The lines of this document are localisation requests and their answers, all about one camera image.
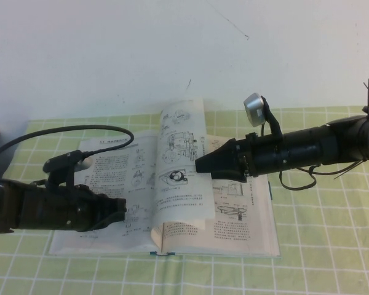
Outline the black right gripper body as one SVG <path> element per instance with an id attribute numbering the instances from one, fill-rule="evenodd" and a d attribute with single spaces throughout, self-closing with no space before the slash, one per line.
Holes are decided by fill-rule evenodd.
<path id="1" fill-rule="evenodd" d="M 257 177 L 280 172 L 284 168 L 282 156 L 283 136 L 257 136 L 249 133 L 245 139 L 234 143 L 237 175 L 234 179 L 246 182 L 249 176 Z"/>

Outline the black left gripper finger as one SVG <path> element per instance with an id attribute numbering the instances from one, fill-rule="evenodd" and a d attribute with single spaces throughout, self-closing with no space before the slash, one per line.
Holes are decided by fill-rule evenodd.
<path id="1" fill-rule="evenodd" d="M 126 214 L 127 202 L 122 198 L 111 198 L 105 194 L 97 194 L 97 211 L 102 216 Z"/>
<path id="2" fill-rule="evenodd" d="M 125 220 L 125 213 L 124 212 L 118 212 L 109 215 L 107 218 L 102 219 L 96 225 L 94 225 L 94 230 L 101 230 L 107 228 L 109 225 L 114 224 L 116 222 L 122 222 Z"/>

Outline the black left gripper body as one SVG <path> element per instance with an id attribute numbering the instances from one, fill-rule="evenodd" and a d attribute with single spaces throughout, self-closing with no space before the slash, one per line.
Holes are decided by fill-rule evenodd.
<path id="1" fill-rule="evenodd" d="M 97 195 L 87 186 L 58 186 L 50 191 L 22 185 L 20 228 L 88 231 L 98 223 Z"/>

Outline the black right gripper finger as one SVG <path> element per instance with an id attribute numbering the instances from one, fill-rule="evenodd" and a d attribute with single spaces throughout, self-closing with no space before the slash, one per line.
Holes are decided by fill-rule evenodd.
<path id="1" fill-rule="evenodd" d="M 195 161 L 196 171 L 198 173 L 240 172 L 236 143 L 237 141 L 231 138 L 218 149 L 198 158 Z"/>
<path id="2" fill-rule="evenodd" d="M 232 180 L 242 183 L 247 182 L 250 176 L 248 163 L 245 157 L 234 159 L 217 159 L 211 163 L 211 177 L 213 180 Z"/>

